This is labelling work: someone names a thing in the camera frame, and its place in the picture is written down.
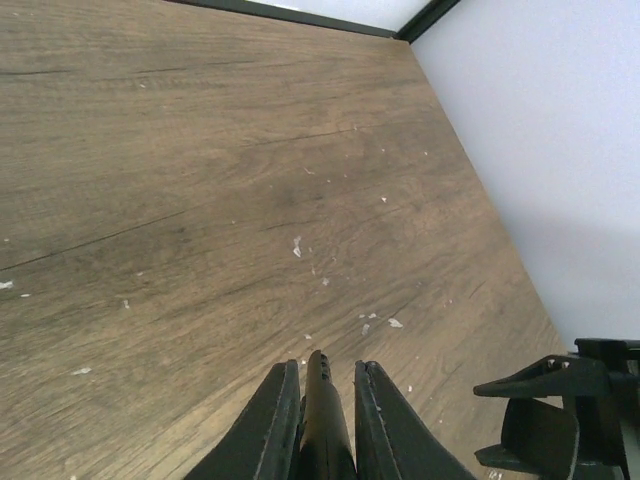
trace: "black bracket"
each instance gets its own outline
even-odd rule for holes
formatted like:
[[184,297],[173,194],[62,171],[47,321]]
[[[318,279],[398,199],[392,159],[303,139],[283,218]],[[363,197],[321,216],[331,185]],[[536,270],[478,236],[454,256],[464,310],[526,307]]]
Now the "black bracket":
[[[510,399],[500,444],[476,452],[482,465],[549,480],[640,479],[640,342],[575,343],[576,354],[474,388]],[[563,408],[535,400],[554,396]]]

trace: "black baseboard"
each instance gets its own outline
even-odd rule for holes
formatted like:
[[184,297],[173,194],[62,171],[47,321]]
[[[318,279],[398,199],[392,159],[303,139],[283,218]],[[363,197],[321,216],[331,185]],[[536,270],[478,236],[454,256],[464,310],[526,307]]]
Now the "black baseboard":
[[420,35],[445,16],[460,0],[433,0],[409,20],[393,38],[413,43]]
[[314,15],[312,13],[301,12],[298,10],[288,10],[282,7],[274,7],[273,5],[265,5],[263,3],[250,2],[246,0],[168,1],[173,3],[182,3],[185,5],[193,5],[195,7],[206,7],[216,10],[224,10],[227,12],[244,13],[247,15],[254,15],[256,17],[283,20],[285,22],[302,23],[304,25],[313,25],[315,27],[331,28],[333,30],[343,30],[345,32],[373,35],[376,37],[392,38],[396,33],[392,30],[385,30],[384,28],[361,25],[359,23],[337,20],[335,18],[323,17],[322,15]]

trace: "wooden floor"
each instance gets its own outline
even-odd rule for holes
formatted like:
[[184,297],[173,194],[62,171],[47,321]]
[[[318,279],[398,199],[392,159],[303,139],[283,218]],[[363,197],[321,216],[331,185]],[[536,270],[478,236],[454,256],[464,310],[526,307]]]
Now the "wooden floor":
[[473,457],[504,403],[472,386],[562,347],[407,44],[8,3],[3,478],[181,478],[315,348],[352,433],[354,362],[377,360],[479,478],[516,478]]

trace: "white debris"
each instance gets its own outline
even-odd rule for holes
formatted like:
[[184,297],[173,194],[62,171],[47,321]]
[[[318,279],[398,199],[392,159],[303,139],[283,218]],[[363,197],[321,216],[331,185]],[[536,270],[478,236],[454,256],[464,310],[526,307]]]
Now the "white debris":
[[402,328],[404,327],[404,325],[402,325],[399,321],[397,321],[395,318],[390,318],[389,319],[389,326],[391,328]]
[[86,375],[90,371],[91,369],[89,367],[83,367],[80,370],[76,370],[75,372],[72,372],[71,375]]
[[293,253],[298,258],[302,257],[302,251],[300,250],[300,240],[302,240],[302,237],[296,237],[293,239],[293,245],[295,247],[293,249]]

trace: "white wall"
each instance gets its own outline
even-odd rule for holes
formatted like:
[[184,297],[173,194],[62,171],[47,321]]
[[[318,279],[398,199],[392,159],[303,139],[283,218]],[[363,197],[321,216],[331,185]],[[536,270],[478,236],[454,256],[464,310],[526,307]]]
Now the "white wall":
[[640,2],[467,0],[413,48],[565,343],[640,339]]
[[290,10],[400,30],[432,0],[253,0]]

